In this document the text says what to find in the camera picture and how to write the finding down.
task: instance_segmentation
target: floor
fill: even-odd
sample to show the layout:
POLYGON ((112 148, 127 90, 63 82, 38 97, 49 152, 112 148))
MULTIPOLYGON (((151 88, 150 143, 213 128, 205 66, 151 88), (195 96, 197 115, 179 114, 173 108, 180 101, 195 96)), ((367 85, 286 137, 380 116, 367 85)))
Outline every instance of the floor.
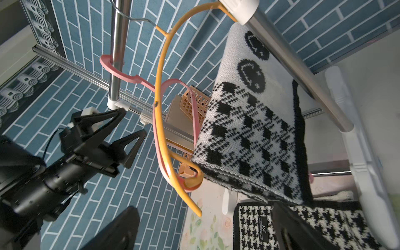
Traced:
MULTIPOLYGON (((5 135, 40 156, 49 135, 65 127, 72 113, 89 106, 106 111, 106 94, 105 90, 64 71, 5 135)), ((141 217, 135 249, 178 249, 187 205, 159 171, 150 126, 143 127, 138 115, 128 113, 106 140, 112 142, 143 128, 148 135, 134 166, 119 166, 120 175, 116 178, 97 174, 87 182, 86 195, 75 196, 55 222, 42 226, 42 250, 81 248, 128 205, 137 207, 141 217)), ((48 166, 62 156, 59 141, 55 136, 50 143, 46 154, 48 166)))

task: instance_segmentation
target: aluminum rail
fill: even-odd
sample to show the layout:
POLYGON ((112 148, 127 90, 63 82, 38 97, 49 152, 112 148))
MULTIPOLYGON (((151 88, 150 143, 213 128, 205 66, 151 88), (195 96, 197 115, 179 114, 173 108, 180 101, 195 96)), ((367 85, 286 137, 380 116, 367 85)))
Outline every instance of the aluminum rail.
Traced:
POLYGON ((294 79, 321 105, 342 132, 352 131, 354 124, 347 118, 332 97, 318 84, 310 69, 288 44, 273 23, 258 8, 246 26, 280 61, 294 79))
MULTIPOLYGON (((132 0, 116 0, 115 5, 124 14, 130 15, 132 0)), ((112 8, 111 26, 111 57, 112 65, 122 71, 124 65, 124 54, 126 37, 128 36, 129 20, 121 16, 116 9, 112 8)), ((120 96, 121 79, 110 74, 110 92, 108 97, 112 101, 117 101, 120 96)))

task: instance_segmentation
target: black and white scarf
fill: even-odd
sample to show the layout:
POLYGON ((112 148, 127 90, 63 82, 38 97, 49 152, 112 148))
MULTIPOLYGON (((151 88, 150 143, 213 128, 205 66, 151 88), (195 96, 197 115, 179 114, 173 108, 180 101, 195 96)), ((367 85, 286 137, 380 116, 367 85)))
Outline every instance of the black and white scarf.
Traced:
POLYGON ((312 202, 297 86, 245 26, 231 27, 192 157, 207 179, 263 202, 312 202))

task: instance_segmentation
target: white plastic bracket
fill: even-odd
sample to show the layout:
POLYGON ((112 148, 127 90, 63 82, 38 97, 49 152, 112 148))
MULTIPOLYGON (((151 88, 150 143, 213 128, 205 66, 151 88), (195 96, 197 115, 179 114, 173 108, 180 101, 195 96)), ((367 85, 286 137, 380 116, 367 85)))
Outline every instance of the white plastic bracket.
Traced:
POLYGON ((241 24, 245 25, 254 15, 260 0, 220 0, 226 9, 241 24))
POLYGON ((124 110, 129 111, 130 103, 125 100, 122 100, 121 98, 118 98, 118 100, 116 101, 112 101, 108 96, 107 106, 111 110, 123 108, 124 110))
POLYGON ((342 135, 367 224, 384 248, 398 250, 399 225, 383 185, 380 165, 373 156, 350 91, 338 66, 327 69, 325 77, 336 103, 354 123, 354 129, 342 135))

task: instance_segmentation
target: houndstooth pattern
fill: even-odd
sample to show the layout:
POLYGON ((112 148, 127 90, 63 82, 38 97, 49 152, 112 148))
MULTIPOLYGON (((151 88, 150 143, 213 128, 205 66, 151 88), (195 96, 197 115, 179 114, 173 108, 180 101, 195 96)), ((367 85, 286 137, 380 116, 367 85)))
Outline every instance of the houndstooth pattern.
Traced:
MULTIPOLYGON (((374 239, 365 223, 361 210, 329 207, 290 207, 317 232, 341 250, 366 250, 384 248, 374 239)), ((246 206, 238 204, 234 215, 234 227, 239 227, 239 235, 234 243, 235 250, 269 249, 279 250, 275 230, 272 225, 273 206, 246 206), (258 235, 258 218, 265 216, 268 221, 268 241, 262 242, 258 235)))
POLYGON ((297 83, 233 25, 192 161, 207 179, 256 200, 304 204, 312 197, 303 139, 297 83))

